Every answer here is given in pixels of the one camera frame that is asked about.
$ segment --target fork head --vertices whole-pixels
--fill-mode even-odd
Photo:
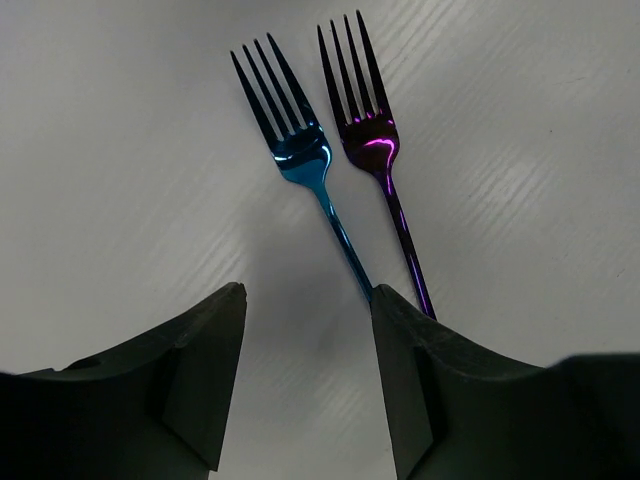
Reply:
[[[358,60],[353,36],[349,28],[349,20],[346,15],[344,16],[344,24],[358,83],[362,111],[353,93],[351,80],[349,79],[349,73],[342,55],[342,50],[340,49],[340,42],[333,20],[331,21],[331,29],[333,31],[333,40],[336,46],[338,64],[340,65],[340,73],[347,100],[348,112],[346,114],[342,107],[342,101],[340,100],[340,94],[333,76],[333,71],[331,70],[331,63],[329,62],[322,30],[318,25],[320,55],[322,57],[322,66],[327,81],[333,115],[347,157],[356,167],[382,180],[391,174],[391,167],[400,148],[400,139],[389,108],[387,94],[382,84],[382,77],[373,53],[373,48],[371,47],[369,35],[367,34],[367,28],[365,27],[360,11],[356,11],[356,15],[362,36],[365,57],[369,65],[371,85],[373,87],[377,108],[374,107],[369,97],[369,91],[364,79],[364,74],[362,73],[362,68],[360,68],[360,61]]]
[[[269,88],[267,87],[264,79],[256,63],[254,62],[249,49],[246,45],[242,46],[244,53],[247,57],[251,70],[256,77],[260,90],[264,95],[264,98],[271,110],[276,129],[271,124],[267,114],[265,113],[258,97],[256,96],[249,79],[245,75],[240,62],[236,55],[231,52],[231,58],[235,65],[238,77],[244,88],[251,109],[258,121],[260,130],[267,141],[269,150],[273,159],[276,161],[276,165],[280,169],[282,176],[290,182],[298,183],[309,188],[318,188],[324,184],[324,180],[327,174],[329,165],[331,164],[331,148],[329,142],[325,138],[324,131],[318,123],[311,105],[307,100],[300,84],[293,75],[289,64],[285,60],[282,52],[278,48],[275,40],[270,34],[267,34],[271,48],[280,68],[282,69],[283,76],[291,90],[291,94],[300,110],[302,122],[300,122],[296,112],[292,108],[287,95],[285,94],[280,82],[276,78],[276,75],[271,68],[269,61],[260,46],[258,40],[254,40],[256,50],[260,56],[264,69],[267,72],[269,79],[276,91],[282,108],[284,109],[289,125],[287,125],[280,108],[276,105],[276,102],[271,95]]]

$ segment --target white surface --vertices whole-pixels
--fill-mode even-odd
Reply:
[[[412,298],[322,77],[315,25],[356,7],[441,321],[535,364],[638,350],[636,0],[5,0],[0,368],[63,367],[242,281],[216,478],[393,478],[367,307],[228,55],[274,33],[334,145],[329,190],[372,282]]]

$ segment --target blue fork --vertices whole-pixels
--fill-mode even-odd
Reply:
[[[318,123],[309,101],[302,91],[302,88],[300,88],[296,77],[293,75],[289,64],[278,48],[278,45],[270,34],[267,34],[267,38],[269,39],[269,43],[271,44],[276,60],[282,69],[284,78],[289,85],[291,94],[300,110],[303,120],[302,124],[300,123],[296,112],[294,112],[291,107],[291,104],[287,99],[287,95],[280,86],[280,83],[278,82],[273,69],[269,65],[269,61],[267,60],[258,40],[254,40],[256,50],[262,59],[267,75],[271,79],[273,88],[278,94],[280,103],[282,104],[287,118],[289,119],[289,123],[291,124],[291,129],[286,124],[280,109],[269,92],[269,88],[263,80],[262,75],[260,74],[256,63],[253,61],[246,45],[243,45],[242,49],[244,50],[247,60],[249,61],[249,65],[251,66],[251,70],[253,70],[256,80],[258,81],[260,90],[262,90],[267,104],[271,109],[271,114],[275,120],[279,135],[276,134],[276,131],[262,108],[262,105],[260,105],[260,101],[253,91],[249,79],[244,74],[240,63],[238,62],[238,58],[233,52],[231,52],[231,58],[233,59],[233,64],[238,72],[238,77],[240,77],[240,83],[242,83],[242,87],[244,88],[244,92],[249,100],[253,114],[258,121],[260,130],[262,130],[262,135],[267,141],[267,145],[271,151],[271,156],[273,156],[273,159],[276,161],[276,165],[280,169],[280,173],[290,182],[303,185],[311,189],[314,193],[322,207],[322,210],[329,219],[331,228],[338,238],[344,254],[347,256],[349,265],[358,279],[360,288],[362,288],[362,293],[366,297],[367,301],[370,302],[372,290],[371,282],[369,281],[369,278],[367,277],[367,274],[365,273],[364,268],[353,249],[353,245],[351,245],[351,242],[349,241],[347,232],[345,232],[342,224],[340,223],[340,219],[338,218],[336,210],[329,199],[329,194],[327,193],[325,186],[327,171],[329,170],[329,165],[331,165],[331,147],[324,136],[324,131],[322,130],[320,123]]]

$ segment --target fork handle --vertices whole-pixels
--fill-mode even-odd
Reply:
[[[384,175],[384,177],[378,178],[384,196],[387,199],[387,205],[389,206],[389,212],[393,219],[393,224],[396,227],[396,233],[400,240],[400,246],[404,253],[404,258],[407,261],[407,267],[409,267],[409,273],[413,280],[413,287],[418,297],[418,303],[420,304],[420,310],[427,316],[436,320],[436,312],[433,309],[433,304],[429,298],[429,292],[427,286],[424,283],[424,277],[422,276],[422,269],[420,268],[420,262],[418,261],[418,254],[413,246],[413,240],[409,233],[409,226],[404,217],[402,206],[400,205],[400,199],[396,192],[396,188],[393,185],[393,180],[390,174]]]
[[[340,223],[340,219],[338,218],[338,214],[336,213],[336,209],[334,208],[333,203],[331,203],[331,199],[329,198],[329,194],[327,193],[326,188],[324,187],[324,185],[314,188],[313,193],[315,193],[318,202],[320,202],[322,210],[329,219],[329,223],[331,224],[333,233],[335,233],[336,237],[338,237],[338,242],[340,242],[340,246],[342,247],[342,250],[347,257],[347,261],[349,262],[353,273],[356,275],[356,279],[360,284],[362,293],[364,294],[367,301],[371,303],[371,294],[373,287],[371,286],[369,277],[367,277],[367,274],[364,271],[364,267],[358,259],[358,255],[356,255],[356,251],[354,250],[353,245],[349,240],[347,232],[344,230],[342,223]]]

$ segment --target iridescent fork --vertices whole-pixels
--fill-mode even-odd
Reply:
[[[367,90],[362,69],[360,68],[360,62],[353,42],[353,36],[351,35],[351,29],[349,28],[349,20],[345,15],[344,24],[347,31],[351,57],[353,58],[353,67],[356,74],[358,89],[360,90],[360,99],[363,108],[362,113],[364,115],[361,115],[356,97],[353,93],[349,73],[347,71],[344,57],[342,56],[340,42],[338,41],[338,35],[332,20],[331,29],[333,30],[333,40],[336,45],[338,64],[340,65],[342,83],[346,94],[347,106],[349,107],[349,118],[347,120],[343,110],[340,94],[338,93],[338,87],[336,86],[336,81],[331,70],[331,63],[327,54],[327,48],[325,47],[324,38],[322,37],[322,30],[318,25],[320,55],[322,56],[322,66],[324,68],[324,75],[327,81],[327,89],[329,90],[329,99],[333,108],[333,115],[336,120],[342,145],[344,146],[344,150],[349,161],[361,170],[373,175],[382,187],[384,196],[387,199],[389,211],[391,212],[391,217],[393,218],[393,223],[396,227],[400,245],[402,246],[402,251],[404,252],[404,256],[407,261],[407,266],[409,267],[409,273],[413,280],[420,308],[425,314],[435,320],[436,315],[433,310],[433,305],[431,304],[431,299],[429,298],[429,293],[427,292],[427,287],[424,283],[422,270],[420,269],[420,263],[418,262],[418,255],[416,254],[416,249],[413,246],[409,227],[407,226],[407,221],[402,211],[402,207],[400,206],[400,200],[398,199],[398,194],[396,193],[396,189],[391,178],[393,161],[396,159],[400,148],[398,131],[396,129],[393,116],[391,115],[387,94],[384,91],[382,77],[378,70],[378,64],[376,62],[373,49],[371,48],[371,41],[369,40],[367,29],[364,25],[364,21],[362,20],[362,15],[359,11],[356,12],[356,15],[358,17],[358,24],[362,35],[364,53],[369,65],[371,84],[373,86],[377,108],[374,108],[373,103],[369,98],[369,92]]]
[[[291,104],[287,99],[287,95],[278,82],[273,69],[269,65],[269,61],[267,60],[258,40],[254,40],[256,50],[262,59],[267,75],[271,79],[273,88],[280,98],[282,107],[284,108],[287,118],[289,119],[289,123],[291,124],[292,131],[289,130],[288,125],[282,117],[282,114],[273,100],[273,97],[269,92],[269,88],[262,79],[262,75],[253,61],[246,45],[243,45],[242,49],[247,56],[249,65],[251,65],[251,70],[253,70],[258,85],[260,86],[260,90],[262,90],[267,104],[269,105],[280,137],[276,134],[269,118],[260,105],[260,101],[253,91],[247,76],[244,74],[238,59],[235,54],[231,52],[231,58],[233,59],[233,64],[235,65],[238,76],[240,77],[240,83],[242,83],[242,87],[247,95],[253,114],[258,121],[260,130],[262,130],[262,135],[267,141],[267,145],[271,151],[271,156],[276,161],[276,165],[280,169],[280,173],[290,182],[308,187],[315,194],[322,210],[329,219],[331,228],[340,242],[340,246],[349,261],[349,265],[356,275],[358,283],[362,288],[362,293],[364,293],[364,296],[370,302],[372,290],[371,282],[369,281],[369,278],[367,277],[367,274],[365,273],[364,268],[362,267],[351,242],[349,241],[347,233],[344,228],[342,228],[342,224],[338,219],[336,210],[329,199],[329,195],[327,194],[327,189],[325,187],[327,170],[331,164],[331,147],[329,147],[329,142],[324,136],[322,127],[318,123],[318,120],[311,109],[311,105],[309,105],[302,88],[300,88],[296,77],[293,75],[289,64],[284,59],[282,52],[278,48],[278,45],[276,45],[276,42],[273,40],[271,35],[267,34],[267,38],[269,39],[269,43],[271,44],[276,60],[282,69],[284,78],[289,85],[291,94],[300,109],[303,124],[300,123],[296,113],[291,107]]]

